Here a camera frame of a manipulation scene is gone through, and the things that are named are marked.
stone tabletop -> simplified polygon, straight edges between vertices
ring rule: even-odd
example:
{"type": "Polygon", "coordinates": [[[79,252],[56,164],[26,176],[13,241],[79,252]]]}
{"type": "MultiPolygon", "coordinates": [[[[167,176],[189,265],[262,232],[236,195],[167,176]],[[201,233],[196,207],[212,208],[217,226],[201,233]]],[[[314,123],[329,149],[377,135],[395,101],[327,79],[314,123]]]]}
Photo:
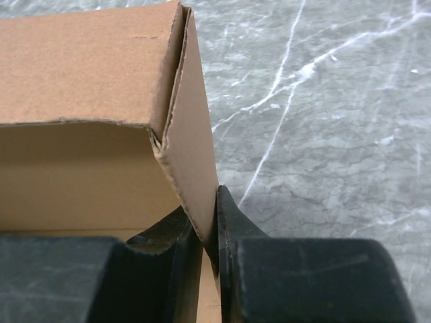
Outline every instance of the stone tabletop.
{"type": "MultiPolygon", "coordinates": [[[[0,17],[157,1],[3,0],[0,17]]],[[[220,182],[271,236],[374,238],[431,322],[431,0],[194,0],[220,182]]]]}

marble countertop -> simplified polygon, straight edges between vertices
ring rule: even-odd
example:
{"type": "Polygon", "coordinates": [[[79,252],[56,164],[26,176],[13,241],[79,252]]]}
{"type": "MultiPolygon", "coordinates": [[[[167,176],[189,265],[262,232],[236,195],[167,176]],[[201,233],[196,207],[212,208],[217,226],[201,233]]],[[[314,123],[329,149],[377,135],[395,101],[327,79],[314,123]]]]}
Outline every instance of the marble countertop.
{"type": "MultiPolygon", "coordinates": [[[[150,2],[3,0],[0,17],[150,2]]],[[[240,208],[271,236],[377,239],[431,322],[431,0],[185,4],[240,208]]]]}

open box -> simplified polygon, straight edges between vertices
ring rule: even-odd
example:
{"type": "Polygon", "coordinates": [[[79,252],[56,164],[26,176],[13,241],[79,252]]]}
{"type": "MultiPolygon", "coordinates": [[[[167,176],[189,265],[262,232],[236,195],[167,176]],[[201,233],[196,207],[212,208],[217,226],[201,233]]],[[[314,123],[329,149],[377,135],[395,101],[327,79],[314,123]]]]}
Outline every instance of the open box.
{"type": "Polygon", "coordinates": [[[209,243],[218,179],[190,8],[2,20],[0,43],[3,234],[126,240],[182,205],[209,243]]]}

marble floor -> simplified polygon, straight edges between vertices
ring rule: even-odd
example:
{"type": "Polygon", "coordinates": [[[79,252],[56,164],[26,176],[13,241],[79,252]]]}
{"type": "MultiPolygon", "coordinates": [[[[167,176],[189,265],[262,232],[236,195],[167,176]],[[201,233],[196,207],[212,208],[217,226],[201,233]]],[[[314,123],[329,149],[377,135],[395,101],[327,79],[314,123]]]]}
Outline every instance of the marble floor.
{"type": "MultiPolygon", "coordinates": [[[[0,17],[143,0],[0,0],[0,17]]],[[[220,182],[272,236],[381,241],[431,322],[431,0],[191,0],[220,182]]]]}

marble surface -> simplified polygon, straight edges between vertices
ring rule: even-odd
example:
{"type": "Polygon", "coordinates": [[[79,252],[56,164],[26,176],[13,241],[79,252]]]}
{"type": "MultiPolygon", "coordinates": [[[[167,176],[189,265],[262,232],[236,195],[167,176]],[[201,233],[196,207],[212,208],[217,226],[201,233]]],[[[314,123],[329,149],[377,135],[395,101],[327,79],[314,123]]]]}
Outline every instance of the marble surface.
{"type": "MultiPolygon", "coordinates": [[[[0,17],[151,2],[3,0],[0,17]]],[[[185,4],[240,208],[272,236],[381,241],[431,322],[431,1],[185,4]]]]}

